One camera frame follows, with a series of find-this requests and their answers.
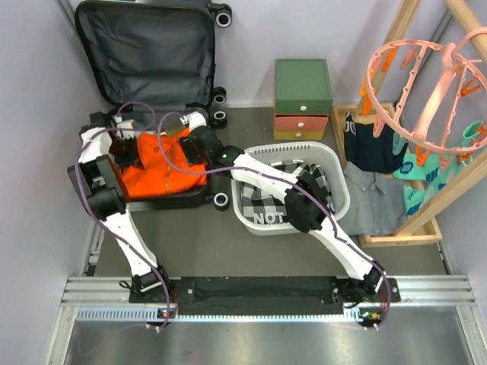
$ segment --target orange clothing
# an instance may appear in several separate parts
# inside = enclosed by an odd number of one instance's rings
[[[162,137],[164,152],[176,166],[190,171],[205,171],[205,165],[188,166],[179,138],[186,137],[189,129],[185,129],[173,137]],[[130,198],[154,198],[160,195],[177,194],[194,186],[206,185],[206,175],[188,175],[181,173],[166,162],[159,151],[158,137],[142,133],[137,140],[138,155],[144,169],[129,166],[122,173],[122,180],[129,191]]]

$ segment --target suitcase lid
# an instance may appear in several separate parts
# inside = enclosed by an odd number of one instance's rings
[[[207,109],[215,73],[214,19],[204,1],[161,3],[78,5],[76,29],[97,86],[114,106],[143,101],[158,112]]]

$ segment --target white laundry basket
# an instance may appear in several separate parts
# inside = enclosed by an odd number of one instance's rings
[[[340,220],[350,207],[350,194],[345,184],[338,156],[330,147],[312,141],[268,144],[251,147],[245,150],[256,160],[271,164],[303,160],[305,163],[320,165],[325,173],[328,189],[332,193],[335,219]],[[257,224],[247,220],[242,214],[242,183],[231,181],[232,202],[235,214],[245,227],[257,236],[273,236],[276,234],[298,233],[290,223]]]

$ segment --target pink drawer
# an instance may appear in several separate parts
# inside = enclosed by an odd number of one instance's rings
[[[328,115],[325,116],[275,116],[274,128],[282,131],[299,130],[318,131],[324,130],[328,123]]]

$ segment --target gray shirt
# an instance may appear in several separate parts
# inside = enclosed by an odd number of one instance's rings
[[[402,180],[362,171],[351,162],[343,174],[350,208],[338,223],[348,235],[386,236],[406,220]]]

